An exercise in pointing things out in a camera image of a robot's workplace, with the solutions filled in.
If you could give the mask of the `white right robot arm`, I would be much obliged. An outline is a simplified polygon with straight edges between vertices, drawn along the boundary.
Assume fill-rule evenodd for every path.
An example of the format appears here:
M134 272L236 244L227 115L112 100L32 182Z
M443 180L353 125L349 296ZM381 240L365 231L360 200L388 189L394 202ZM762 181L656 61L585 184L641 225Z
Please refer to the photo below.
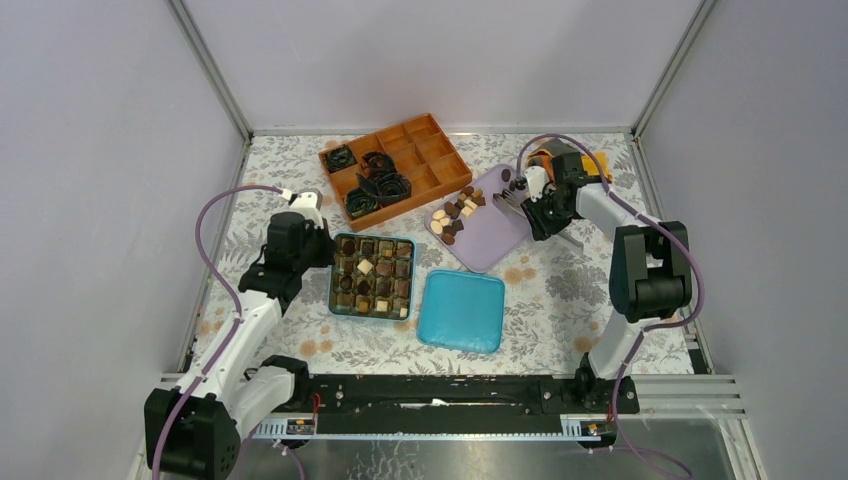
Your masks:
M536 241L562 233L575 220L588 220L613 242L613 311L564 391L566 406L595 413L631 395L624 379L641 334L688 304L693 282L686 227L639 212L612 190L603 167L587 167L584 161L570 149L536 150L519 197Z

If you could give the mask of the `metal serving tongs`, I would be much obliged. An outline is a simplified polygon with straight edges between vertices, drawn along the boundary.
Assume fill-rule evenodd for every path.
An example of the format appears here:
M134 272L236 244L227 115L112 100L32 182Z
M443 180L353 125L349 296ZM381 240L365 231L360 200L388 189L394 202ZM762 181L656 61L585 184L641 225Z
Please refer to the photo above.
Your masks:
M530 225L534 241L541 242L551 237L559 237L572 253L576 255L584 253L584 244L566 231L571 221L546 209L543 204L534 202L532 199L522 199L517 191L509 188L494 193L493 201L500 210L513 212L524 218Z

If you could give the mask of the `teal box lid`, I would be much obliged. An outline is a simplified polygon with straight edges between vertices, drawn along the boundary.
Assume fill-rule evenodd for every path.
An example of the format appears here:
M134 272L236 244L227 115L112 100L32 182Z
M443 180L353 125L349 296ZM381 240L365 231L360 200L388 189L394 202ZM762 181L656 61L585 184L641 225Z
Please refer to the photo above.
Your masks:
M425 282L417 329L429 346L476 354L500 348L505 284L483 274L433 270Z

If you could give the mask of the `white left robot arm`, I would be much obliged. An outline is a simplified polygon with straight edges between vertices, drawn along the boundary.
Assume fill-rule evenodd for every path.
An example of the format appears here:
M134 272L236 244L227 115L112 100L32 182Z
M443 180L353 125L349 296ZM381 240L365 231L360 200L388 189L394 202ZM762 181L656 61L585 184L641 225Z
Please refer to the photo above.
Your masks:
M335 243L314 207L271 217L259 257L241 276L235 307L208 349L169 388L144 404L147 463L193 479L226 479L247 435L277 406L296 411L309 401L303 365L244 371L259 344L283 318L311 268L332 263Z

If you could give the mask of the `teal chocolate box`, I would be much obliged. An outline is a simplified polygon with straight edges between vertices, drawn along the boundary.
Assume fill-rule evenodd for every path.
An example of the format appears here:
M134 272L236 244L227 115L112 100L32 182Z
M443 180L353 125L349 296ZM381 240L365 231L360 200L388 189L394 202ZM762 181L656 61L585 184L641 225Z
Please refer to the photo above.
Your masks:
M404 322L412 313L418 248L410 238L339 233L330 274L329 312Z

